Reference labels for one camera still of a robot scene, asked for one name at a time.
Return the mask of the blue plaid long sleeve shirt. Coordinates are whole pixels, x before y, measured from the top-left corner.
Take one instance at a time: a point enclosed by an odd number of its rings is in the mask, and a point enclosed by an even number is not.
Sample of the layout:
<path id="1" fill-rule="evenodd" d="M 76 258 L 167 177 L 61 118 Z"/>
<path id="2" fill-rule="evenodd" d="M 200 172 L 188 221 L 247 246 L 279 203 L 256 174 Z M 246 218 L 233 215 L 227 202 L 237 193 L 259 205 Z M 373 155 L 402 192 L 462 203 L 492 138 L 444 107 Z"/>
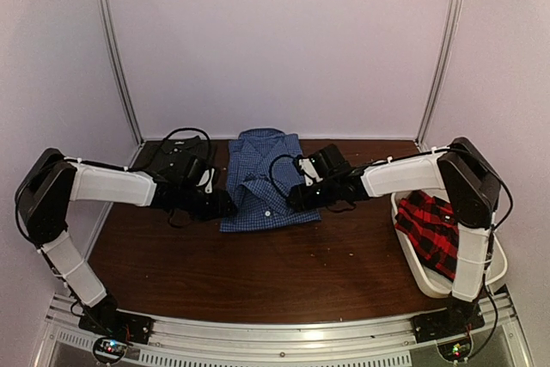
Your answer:
<path id="1" fill-rule="evenodd" d="M 317 210 L 295 212 L 286 202 L 290 189 L 304 182 L 292 160 L 303 153 L 299 137 L 274 128 L 241 132 L 229 142 L 226 189 L 237 213 L 222 220 L 222 233 L 277 229 L 318 222 Z"/>

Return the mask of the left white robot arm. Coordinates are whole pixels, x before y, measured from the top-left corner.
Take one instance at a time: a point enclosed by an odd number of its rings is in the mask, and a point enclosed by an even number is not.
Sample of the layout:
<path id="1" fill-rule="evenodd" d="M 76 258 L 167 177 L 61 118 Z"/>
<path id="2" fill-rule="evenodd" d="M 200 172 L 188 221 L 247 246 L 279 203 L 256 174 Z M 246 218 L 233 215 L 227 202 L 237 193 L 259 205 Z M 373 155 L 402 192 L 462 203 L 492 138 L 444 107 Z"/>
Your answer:
<path id="1" fill-rule="evenodd" d="M 123 204 L 174 213 L 205 222 L 236 214 L 229 193 L 217 187 L 219 170 L 205 150 L 154 150 L 130 167 L 44 150 L 15 196 L 19 224 L 31 244 L 86 307 L 106 336 L 123 329 L 123 316 L 108 304 L 107 287 L 70 234 L 81 203 Z"/>

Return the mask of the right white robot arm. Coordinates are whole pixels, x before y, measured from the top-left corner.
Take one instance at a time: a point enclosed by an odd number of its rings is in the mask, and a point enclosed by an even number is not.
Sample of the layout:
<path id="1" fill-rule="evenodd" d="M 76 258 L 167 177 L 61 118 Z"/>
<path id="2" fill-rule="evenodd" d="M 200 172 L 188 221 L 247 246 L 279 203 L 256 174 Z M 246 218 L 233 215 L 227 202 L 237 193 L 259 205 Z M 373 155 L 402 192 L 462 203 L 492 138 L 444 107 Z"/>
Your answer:
<path id="1" fill-rule="evenodd" d="M 345 201 L 380 198 L 394 193 L 438 190 L 444 192 L 458 229 L 455 279 L 450 294 L 459 299 L 441 314 L 446 333 L 459 333 L 474 318 L 472 302 L 485 284 L 492 261 L 490 252 L 498 199 L 504 183 L 465 137 L 451 144 L 401 158 L 388 157 L 352 166 L 338 147 L 330 144 L 308 157 L 293 162 L 305 181 L 286 195 L 293 211 L 310 211 Z"/>

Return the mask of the dark folded shirt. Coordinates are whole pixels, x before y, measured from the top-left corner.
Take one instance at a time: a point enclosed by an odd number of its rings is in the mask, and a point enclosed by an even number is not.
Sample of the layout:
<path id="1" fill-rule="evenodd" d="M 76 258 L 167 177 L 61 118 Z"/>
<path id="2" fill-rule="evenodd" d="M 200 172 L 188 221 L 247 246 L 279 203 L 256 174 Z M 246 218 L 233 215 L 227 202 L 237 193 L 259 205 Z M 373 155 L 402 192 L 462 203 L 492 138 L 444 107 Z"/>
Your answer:
<path id="1" fill-rule="evenodd" d="M 194 155 L 201 160 L 213 162 L 216 153 L 217 144 L 212 141 L 208 143 L 200 135 L 190 138 L 170 138 L 164 143 L 161 140 L 150 140 L 145 142 L 132 166 L 154 171 L 176 164 L 187 155 Z"/>

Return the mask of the red black plaid shirt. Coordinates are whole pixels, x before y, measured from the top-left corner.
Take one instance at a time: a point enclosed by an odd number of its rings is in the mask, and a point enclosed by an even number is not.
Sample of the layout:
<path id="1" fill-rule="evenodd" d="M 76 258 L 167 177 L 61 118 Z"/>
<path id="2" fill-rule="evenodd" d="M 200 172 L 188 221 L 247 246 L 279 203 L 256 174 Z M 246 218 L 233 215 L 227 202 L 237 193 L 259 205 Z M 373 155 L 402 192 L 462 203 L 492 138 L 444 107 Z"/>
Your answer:
<path id="1" fill-rule="evenodd" d="M 455 280 L 459 230 L 450 202 L 413 191 L 399 201 L 394 226 L 406 236 L 422 265 Z"/>

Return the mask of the white plastic bin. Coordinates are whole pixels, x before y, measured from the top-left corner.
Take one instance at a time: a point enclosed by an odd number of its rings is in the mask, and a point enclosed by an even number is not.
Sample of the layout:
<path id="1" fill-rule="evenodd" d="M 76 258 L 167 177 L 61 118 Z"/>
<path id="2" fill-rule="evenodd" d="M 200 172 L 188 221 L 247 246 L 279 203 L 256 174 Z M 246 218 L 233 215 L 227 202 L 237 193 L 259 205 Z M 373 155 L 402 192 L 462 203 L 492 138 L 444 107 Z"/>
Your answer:
<path id="1" fill-rule="evenodd" d="M 399 201 L 413 191 L 391 194 L 393 224 L 395 224 Z M 434 188 L 419 191 L 450 202 L 459 230 L 459 247 L 455 280 L 449 281 L 422 265 L 406 236 L 394 227 L 413 278 L 420 290 L 428 297 L 452 296 L 463 302 L 472 302 L 479 296 L 485 285 L 498 282 L 507 273 L 508 260 L 504 249 L 498 238 L 491 234 L 490 227 L 478 227 L 478 221 L 474 221 L 473 225 L 464 223 L 462 221 L 464 218 L 462 213 L 465 211 L 463 205 L 456 203 L 446 191 Z"/>

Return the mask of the front aluminium rail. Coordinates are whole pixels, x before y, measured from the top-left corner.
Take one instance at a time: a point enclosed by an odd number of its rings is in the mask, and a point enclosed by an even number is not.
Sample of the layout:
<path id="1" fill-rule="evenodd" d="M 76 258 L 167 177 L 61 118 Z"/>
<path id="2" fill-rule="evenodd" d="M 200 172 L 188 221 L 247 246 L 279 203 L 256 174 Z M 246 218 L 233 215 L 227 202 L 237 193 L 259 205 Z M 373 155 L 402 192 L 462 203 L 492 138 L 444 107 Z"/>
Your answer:
<path id="1" fill-rule="evenodd" d="M 412 315 L 314 324 L 238 324 L 154 318 L 146 344 L 119 366 L 453 366 L 444 355 L 471 344 L 469 366 L 531 366 L 522 325 L 506 293 L 480 301 L 484 327 L 418 341 Z"/>

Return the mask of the right aluminium frame post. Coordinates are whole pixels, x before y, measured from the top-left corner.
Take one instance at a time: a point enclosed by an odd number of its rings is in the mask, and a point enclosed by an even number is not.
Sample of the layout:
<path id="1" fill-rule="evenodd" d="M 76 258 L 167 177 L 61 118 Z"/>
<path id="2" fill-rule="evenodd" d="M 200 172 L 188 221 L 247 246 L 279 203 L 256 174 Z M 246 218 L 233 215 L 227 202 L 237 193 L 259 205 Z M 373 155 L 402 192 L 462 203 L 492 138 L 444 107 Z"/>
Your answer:
<path id="1" fill-rule="evenodd" d="M 449 66 L 452 46 L 461 17 L 462 5 L 463 0 L 448 1 L 447 13 L 443 25 L 443 36 L 437 55 L 436 66 L 431 80 L 425 110 L 415 138 L 415 143 L 420 149 L 426 148 L 428 131 L 436 111 L 439 95 L 443 90 L 444 78 Z"/>

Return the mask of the aluminium frame post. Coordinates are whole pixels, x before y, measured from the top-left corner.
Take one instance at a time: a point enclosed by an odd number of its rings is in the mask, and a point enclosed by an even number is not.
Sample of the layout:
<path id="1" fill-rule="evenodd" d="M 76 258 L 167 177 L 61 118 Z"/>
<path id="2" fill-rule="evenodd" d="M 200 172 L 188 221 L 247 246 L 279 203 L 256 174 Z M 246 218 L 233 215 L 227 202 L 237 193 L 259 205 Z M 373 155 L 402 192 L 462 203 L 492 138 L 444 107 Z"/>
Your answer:
<path id="1" fill-rule="evenodd" d="M 415 138 L 415 143 L 420 149 L 426 148 L 428 131 L 436 111 L 439 95 L 443 90 L 444 78 L 449 66 L 452 46 L 461 17 L 462 5 L 463 0 L 448 1 L 447 13 L 443 25 L 443 36 L 437 55 L 436 66 L 431 80 L 425 110 Z"/>
<path id="2" fill-rule="evenodd" d="M 133 141 L 136 145 L 141 145 L 144 142 L 144 138 L 138 124 L 138 118 L 128 89 L 110 0 L 97 0 L 97 2 L 107 48 L 107 57 L 111 65 L 115 86 L 121 101 L 125 119 L 130 128 Z"/>

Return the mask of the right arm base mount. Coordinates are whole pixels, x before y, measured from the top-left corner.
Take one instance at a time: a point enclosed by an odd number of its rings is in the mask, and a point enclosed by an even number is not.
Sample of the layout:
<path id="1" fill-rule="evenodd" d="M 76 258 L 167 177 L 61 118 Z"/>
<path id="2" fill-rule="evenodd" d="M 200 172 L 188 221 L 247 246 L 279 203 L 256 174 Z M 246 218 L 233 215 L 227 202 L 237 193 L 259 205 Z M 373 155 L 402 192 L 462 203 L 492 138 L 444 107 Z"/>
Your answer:
<path id="1" fill-rule="evenodd" d="M 471 333 L 484 326 L 484 317 L 475 303 L 450 303 L 445 309 L 412 318 L 416 342 L 435 340 L 439 354 L 452 363 L 467 360 L 474 349 Z"/>

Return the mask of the left aluminium frame post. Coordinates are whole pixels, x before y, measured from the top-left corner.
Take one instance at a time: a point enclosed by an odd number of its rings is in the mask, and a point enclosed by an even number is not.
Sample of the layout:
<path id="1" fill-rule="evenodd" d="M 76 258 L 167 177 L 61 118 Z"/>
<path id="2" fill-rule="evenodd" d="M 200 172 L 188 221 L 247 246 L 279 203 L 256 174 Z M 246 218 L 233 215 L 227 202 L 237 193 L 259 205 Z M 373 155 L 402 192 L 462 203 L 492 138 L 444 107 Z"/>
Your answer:
<path id="1" fill-rule="evenodd" d="M 121 101 L 125 119 L 130 128 L 133 141 L 136 145 L 141 145 L 144 142 L 144 138 L 138 124 L 138 118 L 128 89 L 110 0 L 97 0 L 97 2 L 107 48 L 107 57 L 111 65 L 115 86 Z"/>

